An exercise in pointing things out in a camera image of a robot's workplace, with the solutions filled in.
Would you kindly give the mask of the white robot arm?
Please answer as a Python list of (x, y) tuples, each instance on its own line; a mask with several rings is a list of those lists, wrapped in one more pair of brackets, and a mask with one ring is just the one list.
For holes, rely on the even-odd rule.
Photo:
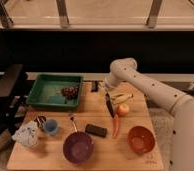
[(174, 117), (169, 171), (194, 171), (194, 97), (137, 71), (134, 58), (114, 60), (104, 86), (132, 84)]

